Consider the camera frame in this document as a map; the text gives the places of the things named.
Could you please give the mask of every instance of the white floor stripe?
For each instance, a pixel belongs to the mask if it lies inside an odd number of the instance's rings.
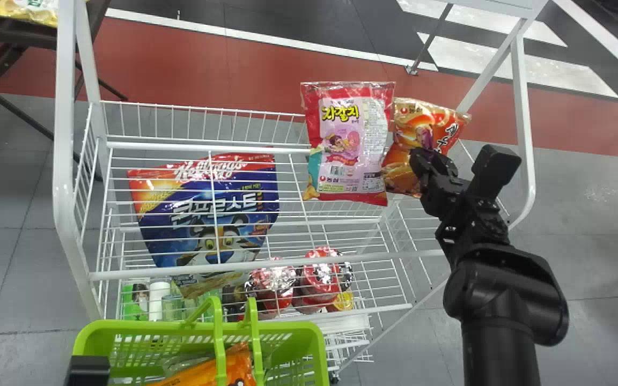
[[[397,0],[405,12],[420,14],[438,19],[447,3],[436,0]],[[489,31],[508,34],[518,22],[518,17],[478,10],[463,5],[454,5],[445,19],[457,24],[470,25]],[[535,21],[525,32],[524,37],[534,41],[544,41],[556,46],[566,47],[567,44],[555,34],[550,27],[541,21]]]
[[[572,0],[553,0],[618,59],[618,39]]]
[[[346,49],[341,47],[326,46],[325,44],[316,44],[312,42],[297,41],[294,39],[285,39],[277,36],[264,34],[255,34],[254,32],[240,31],[237,29],[216,27],[213,25],[199,24],[191,21],[169,19],[167,17],[158,17],[149,14],[141,14],[115,8],[108,8],[106,11],[108,17],[114,19],[132,20],[140,23],[163,25],[165,27],[173,27],[178,29],[187,29],[189,31],[206,32],[219,36],[227,36],[236,39],[244,39],[247,41],[264,42],[267,44],[275,44],[276,46],[292,47],[299,49],[307,49],[309,51],[323,52],[338,56],[346,56],[348,58],[364,59],[366,61],[375,61],[388,64],[412,64],[414,61],[405,58],[396,58],[394,56],[379,55],[373,52],[356,51],[354,49]],[[432,63],[421,63],[420,69],[437,71],[436,65]]]
[[[419,37],[422,41],[426,41],[428,35],[419,33]],[[481,73],[496,51],[497,49],[493,47],[439,36],[434,38],[429,49],[432,59],[439,68],[472,73]],[[588,66],[526,55],[526,74],[528,81],[537,85],[567,88],[614,98],[618,96]],[[495,76],[512,78],[512,64],[509,57],[502,63]]]

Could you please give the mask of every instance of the barcode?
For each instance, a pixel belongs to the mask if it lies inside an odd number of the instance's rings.
[[[345,168],[343,166],[331,166],[330,173],[333,174],[334,176],[344,176]]]

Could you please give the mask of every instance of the cartoon character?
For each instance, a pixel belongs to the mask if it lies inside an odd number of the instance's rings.
[[[216,240],[215,228],[205,225],[199,218],[196,219],[193,223],[195,226],[190,228],[190,234],[197,239],[197,247],[193,253],[179,257],[176,264],[178,266],[218,264],[217,247],[221,263],[253,261],[260,251],[259,245],[240,237],[240,230],[248,224],[247,215],[238,213],[230,224],[218,227],[218,240]],[[208,278],[216,274],[219,273],[202,274],[202,276]]]
[[[349,146],[348,144],[346,144],[346,141],[343,139],[343,137],[336,134],[331,134],[326,139],[329,143],[326,150],[329,152],[343,152]]]
[[[416,127],[416,141],[425,149],[433,149],[433,130],[431,125],[418,125]]]

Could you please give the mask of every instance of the red snack bag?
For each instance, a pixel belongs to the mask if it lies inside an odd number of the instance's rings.
[[[303,199],[387,206],[382,153],[392,117],[392,81],[301,83],[311,155]]]
[[[409,166],[409,151],[427,147],[447,155],[471,116],[411,98],[395,98],[393,144],[382,163],[385,188],[419,198],[419,180]]]

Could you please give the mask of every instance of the printed logo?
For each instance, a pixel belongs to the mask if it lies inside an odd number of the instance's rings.
[[[217,180],[229,179],[235,171],[245,168],[247,162],[242,162],[235,156],[233,161],[214,161],[203,159],[201,161],[187,161],[173,171],[175,180],[179,183],[208,179],[209,174]]]
[[[358,105],[322,107],[321,111],[322,121],[334,121],[338,117],[341,122],[347,122],[350,117],[359,118]]]

